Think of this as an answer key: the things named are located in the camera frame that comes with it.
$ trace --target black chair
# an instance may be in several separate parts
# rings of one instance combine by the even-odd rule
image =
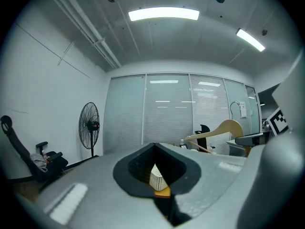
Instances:
[[[210,131],[210,128],[208,128],[206,125],[200,125],[201,126],[201,131],[195,131],[195,134],[201,134],[201,133],[206,133]],[[199,146],[204,147],[205,149],[207,149],[207,145],[206,145],[206,138],[199,138],[197,139],[197,143]]]
[[[18,139],[13,127],[12,120],[9,116],[4,115],[0,118],[1,127],[4,134],[9,138],[10,143],[13,145],[15,150],[20,155],[21,159],[26,163],[33,177],[39,181],[44,182],[42,187],[39,189],[41,192],[44,188],[46,188],[49,184],[51,184],[54,180],[56,180],[63,169],[67,166],[68,161],[64,159],[62,156],[62,152],[55,153],[53,151],[46,153],[47,160],[49,163],[47,164],[47,172],[43,172],[40,170],[35,163],[32,161],[30,157],[29,151],[23,146],[21,141]],[[37,148],[40,149],[40,154],[42,155],[42,147],[48,144],[48,142],[39,143],[36,145]]]

